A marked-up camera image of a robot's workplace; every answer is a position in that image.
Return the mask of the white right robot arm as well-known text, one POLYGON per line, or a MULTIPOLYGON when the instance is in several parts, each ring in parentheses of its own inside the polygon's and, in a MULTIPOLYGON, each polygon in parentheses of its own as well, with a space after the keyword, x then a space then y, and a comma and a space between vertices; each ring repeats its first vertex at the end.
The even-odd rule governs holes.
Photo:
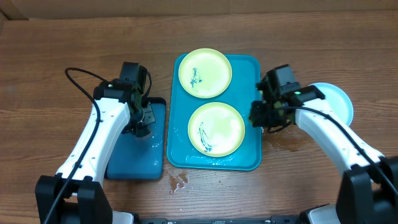
POLYGON ((291 223, 397 223, 397 158, 387 158, 340 121, 314 85, 302 87, 289 65, 256 83, 249 120, 269 134, 297 125, 321 147, 342 181, 335 204, 302 212, 291 223))

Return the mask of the teal serving tray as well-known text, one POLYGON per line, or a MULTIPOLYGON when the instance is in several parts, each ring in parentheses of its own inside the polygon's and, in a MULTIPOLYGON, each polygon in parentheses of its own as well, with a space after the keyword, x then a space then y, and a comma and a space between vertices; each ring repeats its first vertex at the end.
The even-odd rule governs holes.
POLYGON ((167 134, 167 159, 176 167, 193 169, 250 171, 262 161, 262 129, 249 122, 251 103, 261 99, 255 84, 261 79, 261 67, 250 55, 227 55, 232 66, 232 80, 220 95, 201 99, 187 93, 178 79, 178 68, 186 55, 175 61, 172 92, 170 98, 169 128, 167 134), (210 157, 200 153, 189 140, 188 121, 201 105, 222 102, 232 106, 243 117, 245 135, 242 144, 232 154, 210 157))

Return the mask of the yellow plate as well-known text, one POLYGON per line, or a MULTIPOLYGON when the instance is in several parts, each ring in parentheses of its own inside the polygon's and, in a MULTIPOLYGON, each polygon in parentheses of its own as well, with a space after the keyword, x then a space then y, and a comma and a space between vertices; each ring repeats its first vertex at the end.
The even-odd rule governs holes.
POLYGON ((240 113, 222 102, 200 106, 188 121, 188 138, 193 147, 210 157, 232 154, 243 143, 245 132, 240 113))
POLYGON ((213 98, 224 92, 233 71, 224 54, 209 48, 186 54, 178 66, 178 80, 183 89, 197 98, 213 98))

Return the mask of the light blue plate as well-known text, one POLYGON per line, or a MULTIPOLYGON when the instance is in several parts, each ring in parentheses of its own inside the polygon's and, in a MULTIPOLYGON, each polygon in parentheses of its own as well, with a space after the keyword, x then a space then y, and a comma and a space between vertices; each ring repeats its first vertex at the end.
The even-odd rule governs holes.
POLYGON ((331 83, 318 82, 312 83, 312 85, 325 95, 337 117, 350 126, 354 118, 354 107, 349 96, 340 87, 331 83))

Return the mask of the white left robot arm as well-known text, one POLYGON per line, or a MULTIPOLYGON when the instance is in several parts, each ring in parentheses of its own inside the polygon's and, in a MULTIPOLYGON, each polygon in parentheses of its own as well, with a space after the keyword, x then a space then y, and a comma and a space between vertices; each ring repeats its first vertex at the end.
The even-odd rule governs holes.
POLYGON ((155 118, 149 113, 149 80, 144 66, 124 62, 119 78, 103 78, 92 94, 72 82, 92 102, 92 110, 68 159, 55 175, 43 175, 36 183, 41 223, 134 223, 132 213, 111 208, 103 180, 120 135, 150 134, 155 118))

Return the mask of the dark blue water tray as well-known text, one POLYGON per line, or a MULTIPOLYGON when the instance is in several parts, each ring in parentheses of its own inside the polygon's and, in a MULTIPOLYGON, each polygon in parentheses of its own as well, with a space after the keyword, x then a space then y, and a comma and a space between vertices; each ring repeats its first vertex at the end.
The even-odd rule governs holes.
POLYGON ((104 177, 122 180, 156 180, 162 177, 167 103, 163 98, 150 97, 155 122, 150 133, 138 138, 133 134, 119 136, 109 159, 104 177))

